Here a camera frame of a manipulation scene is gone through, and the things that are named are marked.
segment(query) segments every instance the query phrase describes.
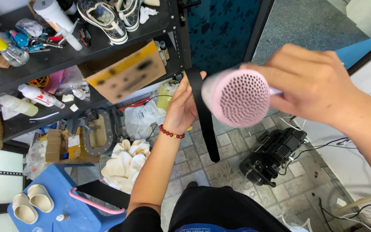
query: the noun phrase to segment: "beige shoe model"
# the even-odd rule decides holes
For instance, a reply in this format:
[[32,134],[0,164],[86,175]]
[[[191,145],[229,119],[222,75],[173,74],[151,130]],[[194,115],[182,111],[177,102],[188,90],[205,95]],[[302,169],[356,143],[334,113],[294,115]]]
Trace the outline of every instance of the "beige shoe model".
[[24,193],[14,196],[12,209],[15,217],[27,224],[34,224],[38,219],[38,212],[30,204],[29,198]]
[[49,213],[54,208],[54,201],[44,185],[36,184],[28,188],[28,197],[31,205],[44,213]]

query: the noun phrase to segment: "tiled floor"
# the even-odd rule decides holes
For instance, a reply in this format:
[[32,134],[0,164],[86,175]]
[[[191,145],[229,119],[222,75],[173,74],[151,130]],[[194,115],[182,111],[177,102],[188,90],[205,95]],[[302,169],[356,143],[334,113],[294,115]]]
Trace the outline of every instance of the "tiled floor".
[[[201,186],[229,185],[234,190],[253,198],[276,217],[281,214],[281,208],[286,206],[285,218],[289,215],[295,215],[301,223],[310,218],[314,232],[329,231],[318,206],[319,197],[322,198],[323,207],[332,212],[339,208],[336,204],[337,198],[346,202],[349,200],[320,155],[308,151],[302,153],[301,157],[288,167],[285,176],[279,176],[275,179],[277,183],[275,188],[252,186],[250,182],[246,182],[245,177],[238,169],[239,163],[257,144],[256,138],[264,130],[288,127],[279,119],[284,116],[286,116],[284,113],[279,112],[265,118],[260,124],[245,129],[228,127],[213,117],[221,158],[218,163],[213,163],[210,160],[202,138],[199,121],[196,119],[193,123],[193,129],[188,131],[185,139],[181,141],[170,183],[162,203],[161,226],[163,231],[168,230],[174,206],[184,188],[191,181],[197,181]],[[150,137],[151,146],[156,137],[154,135]],[[105,166],[108,158],[101,157],[101,164],[94,167],[73,170],[72,176],[79,184],[99,179],[98,170]],[[336,222],[333,222],[330,217],[328,220],[332,228],[335,229],[333,226]]]

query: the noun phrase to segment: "yellow tape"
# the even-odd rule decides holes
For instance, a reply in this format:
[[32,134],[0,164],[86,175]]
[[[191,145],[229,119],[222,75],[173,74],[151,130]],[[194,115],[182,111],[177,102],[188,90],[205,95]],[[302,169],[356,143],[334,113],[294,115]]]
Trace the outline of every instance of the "yellow tape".
[[113,77],[116,77],[118,74],[136,65],[137,63],[139,63],[141,60],[143,60],[147,56],[151,55],[156,50],[157,50],[157,47],[155,43],[149,43],[147,46],[137,51],[133,56],[130,56],[129,58],[127,58],[125,61],[121,62],[117,66],[89,80],[88,83],[90,83],[90,85],[92,85],[93,87],[97,87],[99,82],[104,83],[105,81],[108,81]]

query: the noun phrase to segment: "hand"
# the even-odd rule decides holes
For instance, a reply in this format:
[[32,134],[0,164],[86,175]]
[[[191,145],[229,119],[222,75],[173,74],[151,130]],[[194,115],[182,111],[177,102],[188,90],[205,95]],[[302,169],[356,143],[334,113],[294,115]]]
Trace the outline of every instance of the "hand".
[[240,68],[255,69],[271,87],[283,91],[271,96],[272,107],[304,119],[336,124],[371,102],[371,97],[354,86],[333,51],[286,44],[265,66],[243,64]]
[[[207,73],[202,71],[200,75],[204,79]],[[183,134],[193,124],[196,117],[197,108],[191,97],[191,86],[188,86],[188,78],[184,75],[168,104],[163,127],[171,133]]]

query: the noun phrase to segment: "right hand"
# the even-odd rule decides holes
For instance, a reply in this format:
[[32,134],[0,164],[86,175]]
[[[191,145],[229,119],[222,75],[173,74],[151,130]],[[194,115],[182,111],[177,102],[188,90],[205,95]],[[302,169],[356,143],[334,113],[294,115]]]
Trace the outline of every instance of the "right hand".
[[242,64],[240,68],[260,72],[271,87],[283,92],[271,96],[271,107],[304,119],[333,125],[371,103],[333,51],[286,44],[264,66]]

